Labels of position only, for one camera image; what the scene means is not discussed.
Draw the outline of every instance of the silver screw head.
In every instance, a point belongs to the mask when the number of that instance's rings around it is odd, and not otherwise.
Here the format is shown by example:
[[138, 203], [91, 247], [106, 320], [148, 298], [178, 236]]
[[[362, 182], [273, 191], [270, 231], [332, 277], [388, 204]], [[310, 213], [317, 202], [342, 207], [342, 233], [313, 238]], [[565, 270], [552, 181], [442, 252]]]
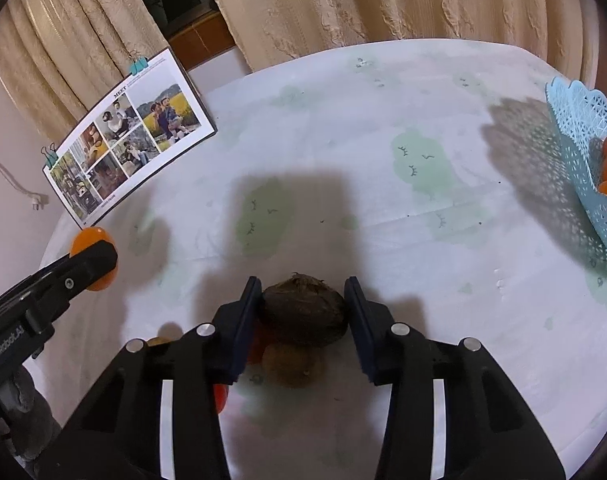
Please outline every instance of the silver screw head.
[[144, 347], [144, 342], [141, 339], [131, 339], [126, 343], [126, 350], [131, 354], [136, 354]]
[[463, 340], [463, 346], [468, 348], [471, 352], [476, 352], [477, 350], [481, 350], [481, 342], [474, 337], [467, 337]]
[[208, 337], [215, 333], [215, 325], [212, 323], [202, 323], [197, 327], [197, 333], [202, 337]]
[[408, 335], [410, 333], [410, 327], [405, 323], [395, 323], [390, 327], [390, 330], [394, 335]]

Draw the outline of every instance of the curtain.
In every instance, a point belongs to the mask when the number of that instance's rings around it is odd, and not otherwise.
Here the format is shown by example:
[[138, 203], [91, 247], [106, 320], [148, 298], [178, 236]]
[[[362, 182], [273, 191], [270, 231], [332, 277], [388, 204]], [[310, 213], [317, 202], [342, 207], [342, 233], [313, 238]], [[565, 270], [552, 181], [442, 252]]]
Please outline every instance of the curtain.
[[216, 1], [253, 70], [369, 41], [463, 38], [520, 46], [590, 86], [596, 76], [593, 0]]
[[9, 0], [0, 13], [0, 79], [55, 142], [129, 73], [129, 52], [166, 46], [141, 0]]

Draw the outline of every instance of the round table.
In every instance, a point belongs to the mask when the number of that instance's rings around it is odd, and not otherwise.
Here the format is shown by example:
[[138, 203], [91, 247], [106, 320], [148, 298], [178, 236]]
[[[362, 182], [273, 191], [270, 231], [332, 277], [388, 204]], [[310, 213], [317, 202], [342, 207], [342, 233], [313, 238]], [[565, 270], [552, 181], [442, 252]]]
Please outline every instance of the round table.
[[[355, 275], [427, 337], [480, 339], [573, 474], [607, 429], [607, 275], [554, 140], [543, 90], [556, 75], [517, 47], [407, 40], [208, 94], [218, 133], [101, 221], [119, 276], [75, 299], [29, 365], [56, 418], [126, 341], [210, 320], [250, 275], [303, 272], [340, 291]], [[76, 232], [61, 218], [43, 264]], [[308, 389], [259, 366], [231, 388], [233, 478], [374, 478], [390, 390], [368, 383], [349, 335], [325, 354]]]

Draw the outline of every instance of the blue binder clip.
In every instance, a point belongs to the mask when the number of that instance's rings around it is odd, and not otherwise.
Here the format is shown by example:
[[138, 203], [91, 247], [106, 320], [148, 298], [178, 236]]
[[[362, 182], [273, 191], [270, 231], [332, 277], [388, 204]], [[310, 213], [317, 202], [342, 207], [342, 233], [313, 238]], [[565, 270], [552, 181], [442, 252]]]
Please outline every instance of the blue binder clip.
[[59, 160], [59, 157], [57, 156], [57, 151], [55, 149], [55, 143], [51, 142], [49, 147], [42, 146], [41, 153], [43, 153], [46, 157], [46, 164], [48, 165], [48, 169], [52, 170], [53, 166]]
[[133, 61], [132, 65], [130, 65], [131, 75], [137, 75], [143, 69], [148, 67], [148, 60], [144, 56], [139, 54], [136, 50], [133, 52], [129, 52], [128, 55]]

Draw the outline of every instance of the blue lace fruit bowl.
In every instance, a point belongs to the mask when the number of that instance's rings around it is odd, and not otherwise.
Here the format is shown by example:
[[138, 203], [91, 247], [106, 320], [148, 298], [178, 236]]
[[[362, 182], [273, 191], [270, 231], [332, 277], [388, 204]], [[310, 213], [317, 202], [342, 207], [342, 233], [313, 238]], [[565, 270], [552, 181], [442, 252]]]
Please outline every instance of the blue lace fruit bowl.
[[[580, 81], [568, 86], [558, 77], [546, 85], [545, 95], [570, 180], [607, 248], [607, 195], [597, 191], [601, 183], [602, 145], [607, 137], [607, 99]], [[607, 251], [601, 257], [607, 264]]]

